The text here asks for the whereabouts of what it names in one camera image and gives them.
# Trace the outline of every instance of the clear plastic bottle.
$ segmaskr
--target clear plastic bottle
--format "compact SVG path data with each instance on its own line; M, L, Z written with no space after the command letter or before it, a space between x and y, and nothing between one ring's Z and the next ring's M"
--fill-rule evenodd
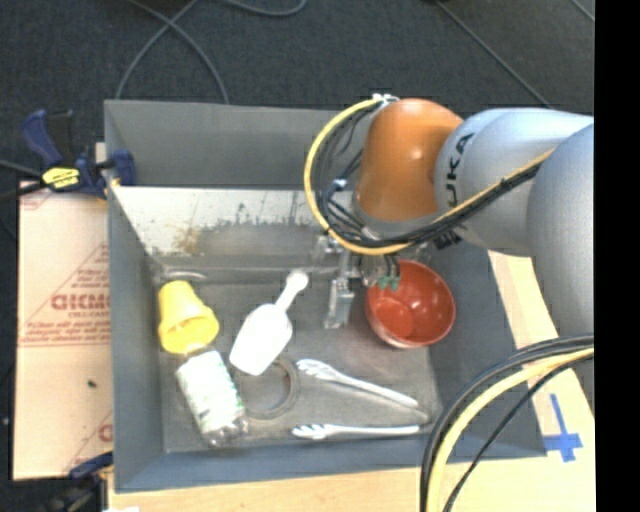
M248 432L244 403L217 351L192 355L176 370L176 378L208 443L228 446Z

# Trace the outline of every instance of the blue tape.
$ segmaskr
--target blue tape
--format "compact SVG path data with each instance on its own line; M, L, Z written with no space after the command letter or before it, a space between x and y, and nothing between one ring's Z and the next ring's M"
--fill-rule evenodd
M547 451L558 450L562 456L562 462L571 462L576 460L576 456L573 450L576 448L582 448L582 441L578 434L570 434L567 432L567 426L564 423L562 417L562 411L560 411L560 404L558 403L558 397L551 393L551 405L556 413L558 424L560 425L560 434L542 436L542 441Z

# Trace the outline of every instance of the yellow cable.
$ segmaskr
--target yellow cable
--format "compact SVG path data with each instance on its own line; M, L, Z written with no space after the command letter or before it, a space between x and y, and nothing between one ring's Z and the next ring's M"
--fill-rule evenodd
M405 243L397 243L397 244L393 244L393 245L387 245L385 247L365 247L365 246L362 246L362 245L358 245L357 243L354 243L354 242L349 242L348 240L345 240L344 238L342 238L338 233L336 233L329 226L329 223L324 218L324 216L320 212L320 209L318 208L318 204L316 202L316 198L315 198L315 195L313 193L313 186L311 185L311 171L313 169L313 162L314 162L314 160L316 158L316 154L318 153L318 150L319 150L321 144L324 142L324 140L327 138L327 136L335 129L335 127L338 126L340 123L342 123L349 116L351 116L354 113L358 112L359 110L364 110L365 108L372 107L373 105L376 105L377 103L380 103L381 101L383 101L383 100L381 100L380 98L372 98L372 99L369 99L369 100L364 100L364 101L361 101L360 103L356 103L355 105L352 105L351 107L347 108L346 110L343 110L342 112L337 114L335 117L333 117L323 127L323 129L320 131L318 136L314 139L313 144L311 145L311 148L309 149L309 154L307 155L307 160L306 160L305 166L304 166L304 192L305 192L305 196L306 196L306 199L307 199L307 203L309 203L309 208L311 209L311 213L316 218L316 220L318 221L320 226L322 226L322 228L325 231L327 231L333 238L335 238L335 240L340 245L342 245L346 249L348 249L348 250L350 250L351 252L354 252L354 253L365 254L365 255L368 255L368 256L382 256L384 254L393 254L393 253L396 253L398 251L401 251L402 249L406 249L407 247L409 247L411 245L411 243L407 243L407 242L405 242ZM537 158L531 160L526 165L524 165L524 166L516 169L515 171L511 172L504 179L513 178L513 177L517 176L518 174L529 170L532 166L538 165L539 163L544 161L552 153L552 151L553 150L550 150L550 151L547 151L547 152L543 153L542 155L538 156ZM486 189L478 192L473 197L471 197L471 198L467 199L466 201L460 203L455 208L449 210L448 212L444 213L443 215L441 215L440 217L438 217L437 219L432 221L432 223L438 222L440 220L446 219L447 217L450 217L450 216L454 215L455 213L460 211L462 208L467 206L469 203L477 200L478 198L482 197L483 195L488 194L489 192L493 191L495 188L499 187L500 184L501 184L501 181L498 181L498 182L494 183L493 185L487 187Z
M324 230L326 230L336 241L350 250L351 252L355 252L358 254L365 254L369 256L379 256L383 254L391 254L394 252L398 252L401 249L408 247L410 244L394 244L386 247L363 247L357 245L355 243L349 242L342 238L338 233L336 233L331 227L327 220L322 216L318 208L318 204L316 203L316 198L313 194L313 187L311 186L311 169L313 167L313 161L315 160L316 154L320 145L324 142L324 139L333 131L333 129L338 126L342 121L347 119L349 116L358 112L359 110L364 110L365 108L372 107L382 100L378 98L372 98L370 100L361 101L360 103L356 103L355 105L349 107L346 110L343 110L338 115L336 115L331 121L329 121L322 131L318 134L318 136L313 141L311 148L309 149L309 154L307 155L307 160L304 166L304 192L307 198L307 202L309 203L309 207L311 208L311 213L316 218L318 223L322 226Z
M515 178L518 174L522 174L522 173L528 171L529 169L531 169L533 166L541 164L542 162L544 162L548 158L548 156L551 153L553 153L553 149L550 149L549 151L546 151L546 152L542 153L540 156L537 156L533 160L530 160L528 163L526 163L522 167L518 167L515 171L509 173L503 179L509 180L511 178ZM497 181L493 185L485 188L484 190L481 190L480 192L478 192L474 196L470 197L466 201L460 203L455 208L452 208L451 210L449 210L447 213L444 213L444 214L440 215L440 217L438 217L437 219L433 220L432 223L441 221L443 219L446 219L447 217L455 215L456 213L458 213L460 210L462 210L468 204L476 201L477 199L479 199L480 197L484 196L485 194L488 194L489 192L492 192L494 189L498 188L501 185L501 183L502 183L502 180Z
M593 354L594 349L584 349L572 354L549 357L540 363L520 370L519 372L497 382L480 396L478 396L471 404L464 409L458 419L452 424L444 437L436 458L434 460L431 476L428 482L429 495L427 497L426 512L436 512L438 509L438 501L440 496L440 486L447 459L453 450L458 438L471 420L478 414L487 404L500 396L505 391L529 380L532 377L546 374L560 365L580 359L581 357Z

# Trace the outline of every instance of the red bowl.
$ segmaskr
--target red bowl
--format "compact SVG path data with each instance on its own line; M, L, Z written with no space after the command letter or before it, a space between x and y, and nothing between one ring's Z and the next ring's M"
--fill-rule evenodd
M453 295L442 278L418 262L400 260L400 283L393 291L375 285L367 290L369 325L399 348L431 345L444 338L456 317Z

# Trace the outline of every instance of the white scoop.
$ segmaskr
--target white scoop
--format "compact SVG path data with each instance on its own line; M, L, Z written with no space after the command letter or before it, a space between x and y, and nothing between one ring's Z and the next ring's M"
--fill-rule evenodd
M293 270L275 304L262 304L247 316L231 349L231 364L250 375L260 375L269 367L291 339L287 309L308 283L305 272Z

